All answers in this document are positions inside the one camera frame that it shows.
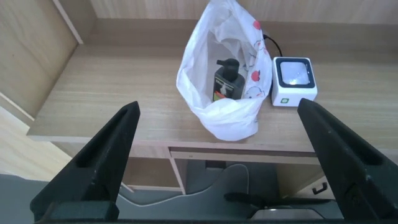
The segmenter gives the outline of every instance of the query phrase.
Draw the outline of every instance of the wooden board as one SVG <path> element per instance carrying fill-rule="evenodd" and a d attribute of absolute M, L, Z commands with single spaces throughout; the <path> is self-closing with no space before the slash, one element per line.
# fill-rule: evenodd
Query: wooden board
<path fill-rule="evenodd" d="M 0 107 L 0 173 L 50 181 L 71 157 L 50 142 L 35 142 L 28 138 L 25 135 L 28 128 Z"/>
<path fill-rule="evenodd" d="M 0 92 L 29 120 L 39 112 L 76 40 L 51 0 L 1 1 L 0 21 Z"/>
<path fill-rule="evenodd" d="M 173 167 L 174 174 L 177 178 L 182 194 L 187 194 L 188 160 L 170 158 L 170 163 Z"/>
<path fill-rule="evenodd" d="M 170 148 L 175 159 L 198 159 L 209 161 L 266 162 L 276 164 L 315 164 L 319 160 L 315 153 L 309 152 L 272 152 L 233 149 L 195 149 Z"/>
<path fill-rule="evenodd" d="M 240 0 L 259 21 L 398 24 L 396 0 Z M 204 0 L 91 0 L 99 18 L 199 19 Z"/>
<path fill-rule="evenodd" d="M 130 22 L 135 25 L 126 26 L 126 35 L 140 27 L 140 21 Z M 152 22 L 159 27 L 170 21 Z M 287 56 L 312 59 L 317 102 L 382 152 L 398 154 L 398 27 L 262 25 L 271 27 L 274 36 L 283 36 L 280 44 Z M 107 38 L 102 45 L 99 34 L 110 32 L 94 29 L 98 41 L 77 48 L 28 135 L 44 141 L 88 142 L 120 107 L 137 100 L 141 117 L 133 145 L 313 152 L 296 109 L 273 107 L 269 98 L 258 115 L 257 134 L 238 142 L 217 140 L 175 87 L 186 37 L 165 34 L 166 40 L 173 38 L 171 45 L 158 45 L 150 41 L 153 31 L 141 31 L 136 32 L 143 35 L 136 37 L 141 41 L 120 46 Z M 364 34 L 369 35 L 362 41 Z"/>
<path fill-rule="evenodd" d="M 83 44 L 97 16 L 89 0 L 53 0 L 77 42 Z"/>
<path fill-rule="evenodd" d="M 124 171 L 123 183 L 136 190 L 181 191 L 168 159 L 130 157 Z"/>

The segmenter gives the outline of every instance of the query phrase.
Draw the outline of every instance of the drawer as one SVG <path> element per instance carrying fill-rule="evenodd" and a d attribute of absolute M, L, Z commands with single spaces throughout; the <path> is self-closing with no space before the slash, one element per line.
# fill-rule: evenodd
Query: drawer
<path fill-rule="evenodd" d="M 293 197 L 334 199 L 328 180 L 325 176 L 298 191 Z"/>
<path fill-rule="evenodd" d="M 320 165 L 278 164 L 277 178 L 281 198 L 335 198 Z"/>
<path fill-rule="evenodd" d="M 129 157 L 170 158 L 168 147 L 163 146 L 132 146 Z"/>
<path fill-rule="evenodd" d="M 85 143 L 73 142 L 53 142 L 62 151 L 69 156 L 75 156 L 86 145 Z M 170 151 L 168 147 L 161 146 L 132 146 L 129 157 L 140 158 L 170 158 Z"/>

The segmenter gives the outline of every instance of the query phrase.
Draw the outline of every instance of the wooden shelf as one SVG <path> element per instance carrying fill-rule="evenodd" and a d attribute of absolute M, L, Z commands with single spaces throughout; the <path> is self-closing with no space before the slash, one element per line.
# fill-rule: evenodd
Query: wooden shelf
<path fill-rule="evenodd" d="M 258 133 L 217 140 L 175 87 L 184 46 L 195 25 L 185 20 L 98 19 L 75 50 L 28 135 L 88 142 L 120 107 L 138 101 L 133 144 L 313 152 L 295 108 L 268 97 Z M 310 57 L 316 101 L 386 154 L 398 154 L 398 27 L 264 22 L 286 56 Z M 273 45 L 267 44 L 273 54 Z"/>
<path fill-rule="evenodd" d="M 134 190 L 181 191 L 168 159 L 130 157 L 123 183 Z"/>

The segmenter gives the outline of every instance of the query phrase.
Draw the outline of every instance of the white plastic bag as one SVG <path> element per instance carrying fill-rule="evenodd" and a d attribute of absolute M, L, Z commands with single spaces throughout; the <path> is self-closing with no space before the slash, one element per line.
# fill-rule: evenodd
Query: white plastic bag
<path fill-rule="evenodd" d="M 242 98 L 212 102 L 217 60 L 235 58 L 246 82 Z M 271 58 L 262 30 L 235 0 L 211 0 L 185 48 L 177 88 L 204 127 L 218 139 L 255 134 L 256 116 L 271 87 Z"/>

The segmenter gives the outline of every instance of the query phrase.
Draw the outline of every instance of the white square box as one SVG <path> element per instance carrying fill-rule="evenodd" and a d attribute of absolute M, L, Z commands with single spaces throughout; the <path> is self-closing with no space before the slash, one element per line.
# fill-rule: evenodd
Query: white square box
<path fill-rule="evenodd" d="M 272 82 L 274 106 L 299 106 L 302 98 L 314 100 L 318 93 L 309 58 L 274 57 Z"/>

